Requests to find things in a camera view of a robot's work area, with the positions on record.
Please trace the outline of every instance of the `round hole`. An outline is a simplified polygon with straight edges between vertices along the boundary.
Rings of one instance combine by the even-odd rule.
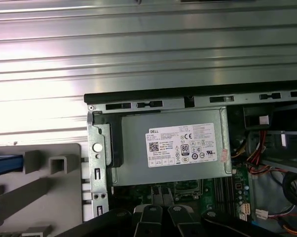
[[[95,152],[101,152],[102,149],[103,149],[103,145],[101,145],[100,143],[95,143],[95,144],[93,145],[93,150],[94,150]]]

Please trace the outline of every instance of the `power supply label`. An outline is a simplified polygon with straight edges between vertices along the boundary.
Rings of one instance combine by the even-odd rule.
[[[218,160],[213,123],[151,128],[146,143],[149,167]]]

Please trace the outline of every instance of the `80 plus logo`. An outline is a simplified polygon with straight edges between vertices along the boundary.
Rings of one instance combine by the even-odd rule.
[[[188,156],[189,155],[189,145],[184,144],[181,145],[181,151],[182,151],[182,156]]]

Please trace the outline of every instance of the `screw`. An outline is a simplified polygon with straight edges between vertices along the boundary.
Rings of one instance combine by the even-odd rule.
[[[95,143],[95,144],[93,145],[93,150],[94,150],[95,152],[101,152],[102,149],[103,149],[103,145],[101,145],[100,143]]]
[[[207,215],[210,216],[210,217],[215,217],[215,216],[216,216],[216,213],[213,212],[213,211],[209,211],[209,212],[207,213]]]
[[[174,211],[180,211],[181,209],[182,209],[182,208],[181,208],[180,206],[174,206],[174,207],[173,207],[173,210],[174,210]]]

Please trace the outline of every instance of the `black plastic edge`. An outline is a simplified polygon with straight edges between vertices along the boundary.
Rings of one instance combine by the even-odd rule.
[[[92,93],[84,95],[84,102],[87,104],[102,104],[126,100],[223,95],[231,93],[253,93],[293,89],[297,89],[297,80]]]

